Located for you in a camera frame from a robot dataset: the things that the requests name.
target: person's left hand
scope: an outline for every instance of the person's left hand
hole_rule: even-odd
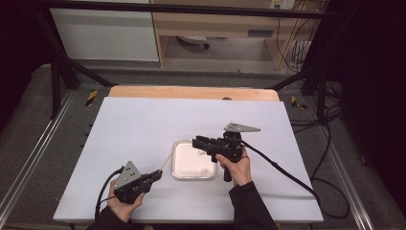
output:
[[[108,197],[113,197],[114,195],[114,185],[117,179],[110,182],[110,192]],[[132,212],[143,204],[144,193],[140,194],[133,204],[121,203],[116,197],[107,200],[107,206],[110,207],[111,211],[122,221],[128,222]]]

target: white cabinet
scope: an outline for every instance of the white cabinet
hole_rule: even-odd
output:
[[[70,58],[158,61],[150,12],[51,9],[51,13]]]

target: hand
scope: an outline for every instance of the hand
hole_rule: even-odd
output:
[[[248,157],[245,147],[242,148],[241,159],[233,163],[221,154],[217,154],[215,158],[220,162],[221,167],[227,167],[230,175],[233,178],[234,184],[242,186],[252,181],[250,171],[250,158]]]
[[[110,192],[108,197],[113,197],[114,195],[114,185],[116,181],[112,180],[110,182]],[[123,222],[128,222],[132,212],[143,204],[144,193],[140,194],[133,204],[121,203],[116,197],[107,200],[107,206],[110,207],[111,211]]]

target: white table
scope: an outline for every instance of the white table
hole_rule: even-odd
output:
[[[107,176],[128,160],[141,173],[159,170],[179,139],[221,137],[230,122],[260,127],[242,139],[311,187],[283,103],[194,99],[105,98],[55,220],[93,221],[99,192]],[[252,177],[276,222],[323,221],[315,198],[251,150]],[[136,222],[229,222],[234,209],[218,166],[209,181],[180,181],[171,161],[152,185]]]

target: table top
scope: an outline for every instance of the table top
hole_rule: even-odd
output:
[[[152,85],[118,85],[111,88],[109,97],[174,98],[174,99],[231,99],[278,102],[275,90],[253,88],[185,87]]]
[[[131,160],[141,173],[152,173],[162,167],[176,141],[196,135],[220,137],[230,122],[260,127],[260,132],[242,133],[243,140],[311,186],[283,103],[107,97],[54,219],[92,221],[102,184],[121,165]],[[323,221],[320,208],[308,191],[254,152],[248,150],[248,154],[253,180],[275,221]],[[175,178],[171,161],[163,172],[161,180],[146,195],[143,206],[133,213],[135,221],[233,220],[234,209],[228,196],[233,184],[223,181],[219,166],[213,178],[200,181]]]

